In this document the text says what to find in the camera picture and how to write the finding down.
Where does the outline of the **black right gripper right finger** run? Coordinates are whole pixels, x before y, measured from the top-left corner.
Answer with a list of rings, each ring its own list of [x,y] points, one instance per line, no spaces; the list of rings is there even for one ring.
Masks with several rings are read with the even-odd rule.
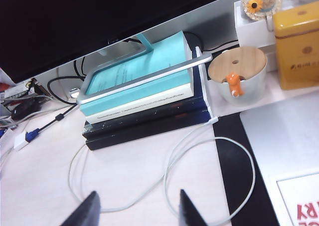
[[[207,226],[207,223],[204,221],[197,208],[183,189],[180,190],[178,225]]]

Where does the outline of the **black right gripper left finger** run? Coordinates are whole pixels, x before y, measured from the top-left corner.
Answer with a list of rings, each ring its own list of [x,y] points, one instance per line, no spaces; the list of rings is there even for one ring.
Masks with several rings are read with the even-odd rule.
[[[96,191],[89,196],[61,224],[62,226],[98,226],[101,203]]]

